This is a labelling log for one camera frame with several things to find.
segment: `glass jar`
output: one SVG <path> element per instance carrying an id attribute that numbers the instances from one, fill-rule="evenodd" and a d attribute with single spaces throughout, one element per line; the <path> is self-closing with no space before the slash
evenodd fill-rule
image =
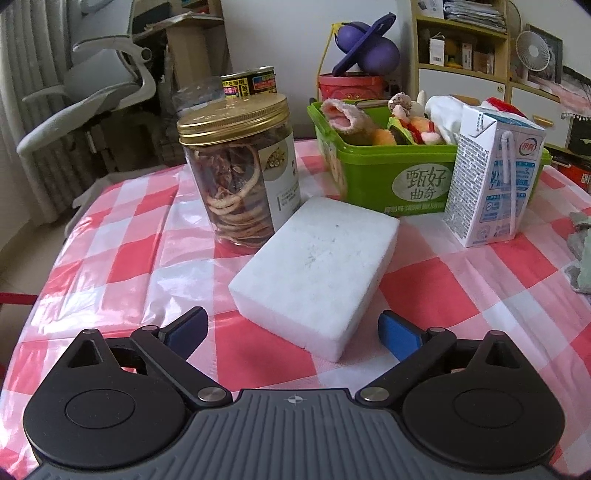
<path id="1" fill-rule="evenodd" d="M 216 240 L 237 253 L 255 252 L 301 202 L 285 96 L 220 100 L 177 127 Z"/>

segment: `cabinet door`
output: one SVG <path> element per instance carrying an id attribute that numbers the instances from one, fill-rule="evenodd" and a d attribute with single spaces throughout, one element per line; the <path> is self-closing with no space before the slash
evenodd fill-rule
<path id="1" fill-rule="evenodd" d="M 505 84 L 460 73 L 419 69 L 418 89 L 425 90 L 427 99 L 435 95 L 463 95 L 481 102 L 494 97 L 505 99 Z"/>
<path id="2" fill-rule="evenodd" d="M 558 102 L 526 90 L 513 88 L 511 103 L 527 115 L 527 118 L 545 128 L 547 144 L 566 148 L 571 119 L 562 118 L 563 110 Z"/>

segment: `white foam block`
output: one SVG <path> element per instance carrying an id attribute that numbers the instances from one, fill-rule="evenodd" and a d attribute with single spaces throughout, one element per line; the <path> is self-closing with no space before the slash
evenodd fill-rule
<path id="1" fill-rule="evenodd" d="M 392 258 L 398 225 L 347 203 L 308 200 L 230 282 L 238 311 L 336 362 Z"/>

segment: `milk carton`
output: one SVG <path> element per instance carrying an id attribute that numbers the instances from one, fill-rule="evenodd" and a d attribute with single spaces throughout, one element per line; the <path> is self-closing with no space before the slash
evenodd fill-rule
<path id="1" fill-rule="evenodd" d="M 526 118 L 464 107 L 443 217 L 464 247 L 515 237 L 541 168 L 544 139 L 545 130 Z"/>

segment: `pink checkered tablecloth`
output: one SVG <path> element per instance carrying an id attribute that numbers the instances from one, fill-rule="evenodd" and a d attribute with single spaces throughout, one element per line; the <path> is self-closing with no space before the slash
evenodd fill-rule
<path id="1" fill-rule="evenodd" d="M 337 196 L 315 141 L 296 146 L 303 195 Z M 111 187 L 67 240 L 22 332 L 0 398 L 0 465 L 17 478 L 36 462 L 22 412 L 81 329 L 126 336 L 166 325 L 195 305 L 210 332 L 189 362 L 230 390 L 348 387 L 355 392 L 396 359 L 380 345 L 378 315 L 392 309 L 422 328 L 461 338 L 504 330 L 539 370 L 566 413 L 554 466 L 591 468 L 591 305 L 564 269 L 573 260 L 568 213 L 591 213 L 591 197 L 552 168 L 541 174 L 522 233 L 464 249 L 441 214 L 402 219 L 379 291 L 339 363 L 316 358 L 241 317 L 228 283 L 249 256 L 215 245 L 187 167 Z"/>

